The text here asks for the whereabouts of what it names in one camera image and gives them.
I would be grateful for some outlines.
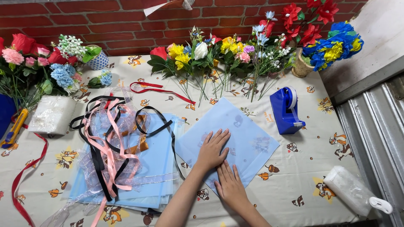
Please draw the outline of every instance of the table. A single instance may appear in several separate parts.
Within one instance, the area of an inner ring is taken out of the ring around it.
[[[181,95],[181,86],[174,77],[162,78],[161,74],[150,75],[151,67],[147,64],[150,56],[109,57],[108,68],[112,71],[111,86],[129,86],[136,81],[160,84],[166,90],[173,90]],[[86,68],[83,79],[88,80],[99,75],[100,71]],[[208,87],[212,80],[207,79]],[[284,86],[293,86],[299,97],[298,115],[306,122],[306,127],[294,135],[279,135],[273,116],[269,95]],[[93,97],[103,95],[104,89],[82,89],[74,94],[78,101],[75,114],[84,114],[86,102]],[[233,82],[230,91],[225,91],[226,97],[235,106],[246,112],[254,122],[279,141],[280,146],[257,173],[246,192],[249,200],[272,226],[300,227],[326,225],[332,223],[355,222],[359,217],[350,211],[342,201],[329,191],[323,191],[322,180],[335,165],[342,165],[354,174],[360,174],[358,166],[350,153],[348,141],[338,121],[338,117],[330,102],[324,85],[317,72],[310,73],[306,78],[296,78],[290,71],[272,84],[265,96],[250,102],[243,93],[245,89],[239,83]],[[133,94],[133,104],[140,109],[150,105],[161,112],[172,112],[181,118],[186,118],[186,130],[215,104],[215,96],[207,92],[210,100],[203,100],[199,106],[200,92],[188,88],[191,98],[197,101],[195,106],[179,99],[175,95],[146,92]],[[63,194],[63,184],[72,182],[71,172],[76,165],[75,158],[71,164],[61,164],[65,152],[75,156],[74,150],[82,148],[84,141],[78,131],[68,130],[65,136],[45,136],[49,147],[45,157],[33,168],[24,172],[16,197],[30,214],[36,226],[66,204]],[[16,175],[40,156],[44,142],[33,133],[22,130],[16,144],[9,150],[0,151],[1,181],[0,209],[2,210],[5,226],[26,226],[23,217],[14,208],[11,200],[11,184]],[[177,161],[186,175],[190,168],[183,164],[179,157]],[[223,206],[220,199],[202,184],[204,196],[195,195],[195,204],[189,213],[186,226],[234,227],[245,226],[244,221],[229,208]],[[84,216],[83,204],[75,204],[70,208],[70,216],[64,226],[90,226],[95,212]],[[122,221],[104,221],[101,216],[98,226],[143,227],[153,226],[158,215],[141,214],[122,208],[119,211]]]

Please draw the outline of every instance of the blue patterned pot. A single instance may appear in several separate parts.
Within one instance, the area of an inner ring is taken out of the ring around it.
[[[108,57],[105,55],[104,51],[101,51],[95,58],[89,60],[86,64],[90,66],[92,70],[101,70],[108,65]]]

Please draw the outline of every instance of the person's right hand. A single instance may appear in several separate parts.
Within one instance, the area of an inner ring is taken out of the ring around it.
[[[231,209],[240,214],[243,209],[251,206],[251,203],[241,183],[236,165],[233,165],[234,174],[227,160],[224,160],[216,169],[220,180],[220,183],[215,181],[217,192]]]
[[[211,131],[205,138],[199,150],[198,159],[194,165],[194,168],[197,166],[205,172],[208,172],[222,163],[229,152],[229,148],[227,147],[223,150],[222,154],[220,154],[222,147],[230,138],[229,129],[226,129],[223,133],[222,129],[219,129],[215,135],[212,135],[213,132]]]

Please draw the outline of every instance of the blue tape dispenser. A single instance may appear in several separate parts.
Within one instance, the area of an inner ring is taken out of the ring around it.
[[[297,93],[291,86],[279,89],[269,97],[279,134],[295,134],[306,122],[297,117]]]

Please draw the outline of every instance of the purple flower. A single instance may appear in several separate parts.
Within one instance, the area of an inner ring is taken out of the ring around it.
[[[254,52],[254,50],[255,50],[254,46],[245,46],[244,47],[244,53]]]

